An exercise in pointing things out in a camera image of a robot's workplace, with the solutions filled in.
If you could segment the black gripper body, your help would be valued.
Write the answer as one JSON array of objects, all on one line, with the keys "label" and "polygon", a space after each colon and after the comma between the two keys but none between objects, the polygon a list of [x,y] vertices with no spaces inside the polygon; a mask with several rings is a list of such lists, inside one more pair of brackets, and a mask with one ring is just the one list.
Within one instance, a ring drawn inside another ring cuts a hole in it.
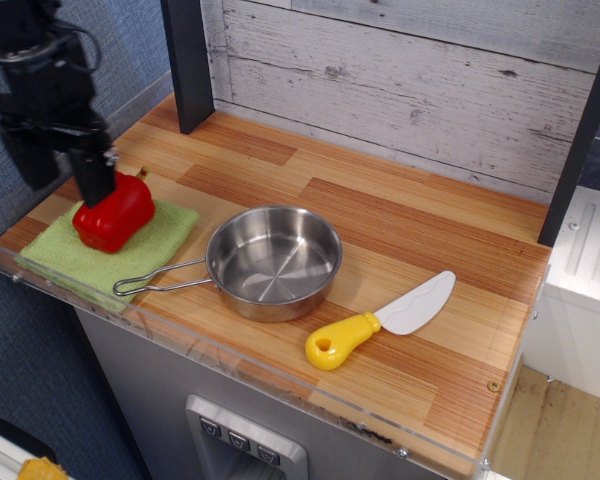
[{"label": "black gripper body", "polygon": [[83,54],[0,54],[9,91],[0,93],[0,136],[14,160],[52,160],[56,152],[114,160]]}]

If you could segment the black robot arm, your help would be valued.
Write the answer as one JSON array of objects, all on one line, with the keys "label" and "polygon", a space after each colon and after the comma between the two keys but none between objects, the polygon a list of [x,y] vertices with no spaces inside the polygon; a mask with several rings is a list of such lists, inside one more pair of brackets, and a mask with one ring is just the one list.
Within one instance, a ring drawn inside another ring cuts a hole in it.
[{"label": "black robot arm", "polygon": [[84,29],[57,19],[57,1],[0,1],[0,136],[24,181],[40,190],[65,155],[87,207],[116,188],[116,154],[92,108],[98,60],[88,61]]}]

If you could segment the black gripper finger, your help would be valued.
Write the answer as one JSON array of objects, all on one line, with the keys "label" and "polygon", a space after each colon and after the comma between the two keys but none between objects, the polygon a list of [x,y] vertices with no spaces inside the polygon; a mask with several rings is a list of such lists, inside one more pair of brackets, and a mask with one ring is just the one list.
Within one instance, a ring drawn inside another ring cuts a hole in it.
[{"label": "black gripper finger", "polygon": [[88,208],[93,208],[115,190],[115,147],[104,152],[70,149],[71,163],[79,190]]},{"label": "black gripper finger", "polygon": [[0,136],[24,182],[40,190],[55,181],[59,168],[53,150],[28,130],[0,128]]}]

